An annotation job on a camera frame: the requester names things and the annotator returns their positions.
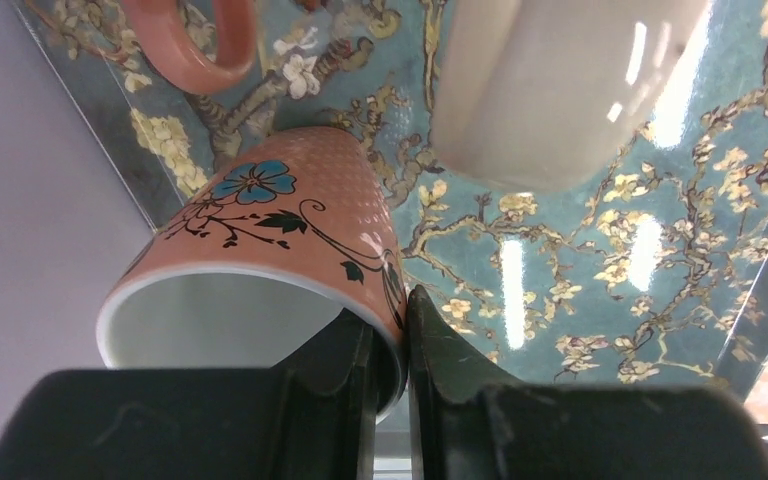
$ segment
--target floral pattern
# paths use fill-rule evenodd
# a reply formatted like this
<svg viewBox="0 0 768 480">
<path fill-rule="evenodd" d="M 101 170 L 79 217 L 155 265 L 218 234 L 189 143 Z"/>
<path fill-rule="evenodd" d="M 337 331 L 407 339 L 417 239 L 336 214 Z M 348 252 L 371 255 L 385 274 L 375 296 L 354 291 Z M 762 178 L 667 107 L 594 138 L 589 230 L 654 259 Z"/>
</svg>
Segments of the floral pattern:
<svg viewBox="0 0 768 480">
<path fill-rule="evenodd" d="M 236 202 L 242 205 L 271 202 L 278 195 L 296 191 L 293 186 L 296 177 L 288 174 L 289 171 L 280 160 L 246 163 L 231 170 L 214 185 L 212 195 L 216 199 L 236 195 Z"/>
<path fill-rule="evenodd" d="M 757 377 L 768 354 L 768 0 L 713 2 L 705 21 L 716 34 L 705 39 L 676 143 L 662 146 L 677 120 L 656 112 L 591 181 L 547 195 L 505 195 L 452 176 L 429 143 L 455 1 L 329 2 L 314 15 L 265 5 L 259 68 L 221 103 L 177 92 L 145 65 L 115 0 L 20 1 L 64 78 L 78 67 L 114 72 L 108 100 L 124 95 L 138 145 L 113 158 L 120 171 L 154 154 L 181 197 L 225 172 L 273 122 L 326 122 L 355 135 L 392 212 L 406 279 L 519 377 L 709 383 L 738 395 Z M 212 52 L 205 4 L 182 17 Z M 69 86 L 76 98 L 90 76 Z M 282 180 L 267 184 L 272 172 Z M 201 235 L 223 202 L 283 195 L 293 184 L 281 175 L 289 173 L 235 169 L 175 228 Z M 300 216 L 275 214 L 234 227 L 278 248 L 312 231 Z M 264 221 L 292 230 L 271 235 L 278 227 L 257 226 Z M 232 233 L 247 235 L 228 230 L 221 240 L 233 244 Z M 352 281 L 373 274 L 347 265 Z"/>
<path fill-rule="evenodd" d="M 290 96 L 296 100 L 305 95 L 319 93 L 319 79 L 313 75 L 316 57 L 302 58 L 294 53 L 290 60 L 281 68 L 284 78 L 290 81 Z"/>
</svg>

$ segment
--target glossy surface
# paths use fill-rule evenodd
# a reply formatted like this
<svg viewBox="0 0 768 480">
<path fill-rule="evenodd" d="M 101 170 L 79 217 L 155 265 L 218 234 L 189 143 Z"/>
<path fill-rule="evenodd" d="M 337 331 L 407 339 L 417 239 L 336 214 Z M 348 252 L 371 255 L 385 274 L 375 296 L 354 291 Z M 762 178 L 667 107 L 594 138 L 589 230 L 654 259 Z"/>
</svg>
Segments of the glossy surface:
<svg viewBox="0 0 768 480">
<path fill-rule="evenodd" d="M 706 5 L 452 4 L 431 122 L 440 163 L 505 192 L 580 186 L 651 113 Z"/>
<path fill-rule="evenodd" d="M 21 8 L 155 225 L 272 130 L 335 125 L 367 150 L 407 280 L 502 367 L 741 397 L 755 381 L 768 355 L 768 1 L 714 2 L 654 121 L 583 186 L 534 196 L 453 176 L 428 144 L 454 2 L 333 1 L 308 15 L 262 1 L 259 70 L 209 98 L 154 75 L 114 3 L 101 2 L 99 30 L 78 0 L 39 1 Z M 206 7 L 188 8 L 188 30 L 211 51 Z"/>
<path fill-rule="evenodd" d="M 332 168 L 320 166 L 328 162 Z M 270 136 L 145 246 L 98 316 L 110 367 L 272 366 L 349 309 L 407 381 L 398 242 L 360 143 L 328 127 Z"/>
<path fill-rule="evenodd" d="M 257 55 L 253 0 L 215 0 L 213 5 L 219 46 L 205 55 L 187 35 L 176 0 L 122 1 L 134 38 L 154 67 L 178 88 L 203 95 L 239 83 Z"/>
</svg>

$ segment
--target white wall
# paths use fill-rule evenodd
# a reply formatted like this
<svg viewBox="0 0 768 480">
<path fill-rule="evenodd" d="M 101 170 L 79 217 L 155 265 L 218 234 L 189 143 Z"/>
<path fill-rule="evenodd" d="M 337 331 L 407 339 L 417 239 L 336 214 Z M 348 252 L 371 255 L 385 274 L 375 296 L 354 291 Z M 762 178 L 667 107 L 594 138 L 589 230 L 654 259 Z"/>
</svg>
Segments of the white wall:
<svg viewBox="0 0 768 480">
<path fill-rule="evenodd" d="M 100 366 L 93 321 L 145 222 L 0 0 L 0 427 L 45 373 Z"/>
</svg>

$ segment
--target mug handle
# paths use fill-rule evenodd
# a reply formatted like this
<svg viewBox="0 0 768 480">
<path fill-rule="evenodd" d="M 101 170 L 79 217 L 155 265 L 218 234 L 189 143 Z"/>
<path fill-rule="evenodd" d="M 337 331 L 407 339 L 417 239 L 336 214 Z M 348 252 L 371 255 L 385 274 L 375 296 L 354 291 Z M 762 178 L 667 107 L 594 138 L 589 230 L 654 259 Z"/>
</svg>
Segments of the mug handle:
<svg viewBox="0 0 768 480">
<path fill-rule="evenodd" d="M 213 0 L 219 42 L 210 61 L 187 35 L 177 0 L 122 0 L 143 53 L 170 83 L 209 95 L 237 84 L 255 59 L 257 16 L 253 0 Z"/>
</svg>

